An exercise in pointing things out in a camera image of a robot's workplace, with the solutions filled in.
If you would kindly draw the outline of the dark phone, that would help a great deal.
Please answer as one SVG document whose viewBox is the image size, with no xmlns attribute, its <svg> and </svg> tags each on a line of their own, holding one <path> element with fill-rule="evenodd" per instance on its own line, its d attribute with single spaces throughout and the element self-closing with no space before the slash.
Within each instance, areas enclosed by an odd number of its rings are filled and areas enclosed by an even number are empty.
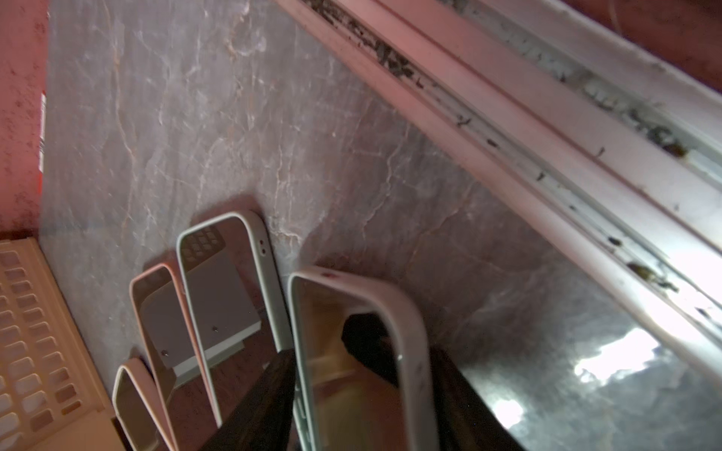
<svg viewBox="0 0 722 451">
<path fill-rule="evenodd" d="M 415 303 L 383 280 L 306 267 L 289 279 L 312 450 L 437 450 L 429 343 Z"/>
</svg>

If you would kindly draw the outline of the white case phone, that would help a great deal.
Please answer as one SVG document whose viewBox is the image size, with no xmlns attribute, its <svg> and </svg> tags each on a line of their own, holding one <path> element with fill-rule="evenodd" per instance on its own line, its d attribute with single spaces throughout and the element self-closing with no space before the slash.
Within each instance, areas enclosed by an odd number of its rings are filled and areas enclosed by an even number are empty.
<svg viewBox="0 0 722 451">
<path fill-rule="evenodd" d="M 214 369 L 262 337 L 275 351 L 293 334 L 270 238 L 253 210 L 235 210 L 192 225 L 176 241 L 180 277 L 197 359 L 216 424 L 227 419 Z"/>
<path fill-rule="evenodd" d="M 133 450 L 176 450 L 168 404 L 177 381 L 173 370 L 162 369 L 156 381 L 137 357 L 120 365 L 112 403 L 116 418 Z"/>
</svg>

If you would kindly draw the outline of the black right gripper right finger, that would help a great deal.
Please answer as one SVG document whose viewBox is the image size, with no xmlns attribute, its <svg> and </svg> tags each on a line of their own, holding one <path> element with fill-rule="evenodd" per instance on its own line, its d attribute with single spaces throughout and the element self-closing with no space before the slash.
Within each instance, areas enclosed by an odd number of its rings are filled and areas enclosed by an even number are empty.
<svg viewBox="0 0 722 451">
<path fill-rule="evenodd" d="M 430 348 L 441 450 L 524 450 L 439 347 Z"/>
</svg>

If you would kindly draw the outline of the red white marker pen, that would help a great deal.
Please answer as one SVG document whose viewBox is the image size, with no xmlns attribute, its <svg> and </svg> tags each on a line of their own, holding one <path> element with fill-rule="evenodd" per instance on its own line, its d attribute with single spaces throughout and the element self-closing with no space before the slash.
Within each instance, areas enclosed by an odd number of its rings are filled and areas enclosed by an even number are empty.
<svg viewBox="0 0 722 451">
<path fill-rule="evenodd" d="M 47 96 L 46 92 L 43 90 L 43 92 L 41 92 L 41 122 L 39 123 L 39 193 L 42 192 L 42 181 L 44 174 L 46 118 Z"/>
</svg>

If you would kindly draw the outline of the beige plastic file organizer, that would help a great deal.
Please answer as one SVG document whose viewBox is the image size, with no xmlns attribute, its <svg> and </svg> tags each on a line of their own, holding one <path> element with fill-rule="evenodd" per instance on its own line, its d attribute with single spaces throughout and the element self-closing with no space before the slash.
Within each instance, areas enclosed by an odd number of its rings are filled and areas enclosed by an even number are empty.
<svg viewBox="0 0 722 451">
<path fill-rule="evenodd" d="M 122 450 L 114 418 L 38 242 L 2 242 L 2 449 Z"/>
</svg>

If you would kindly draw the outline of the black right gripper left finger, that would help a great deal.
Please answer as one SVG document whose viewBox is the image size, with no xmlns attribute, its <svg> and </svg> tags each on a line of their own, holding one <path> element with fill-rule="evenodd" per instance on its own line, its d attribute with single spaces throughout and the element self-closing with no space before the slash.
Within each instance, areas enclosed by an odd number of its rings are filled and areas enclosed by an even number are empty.
<svg viewBox="0 0 722 451">
<path fill-rule="evenodd" d="M 296 359 L 280 351 L 203 450 L 284 450 L 295 399 Z"/>
</svg>

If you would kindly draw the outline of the black phone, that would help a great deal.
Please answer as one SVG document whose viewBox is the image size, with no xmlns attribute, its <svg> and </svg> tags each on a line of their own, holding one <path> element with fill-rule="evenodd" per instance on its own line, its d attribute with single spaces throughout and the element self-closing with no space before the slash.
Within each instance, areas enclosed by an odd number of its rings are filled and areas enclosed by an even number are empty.
<svg viewBox="0 0 722 451">
<path fill-rule="evenodd" d="M 199 375 L 178 266 L 162 262 L 136 276 L 130 299 L 165 415 L 171 416 L 178 389 Z"/>
</svg>

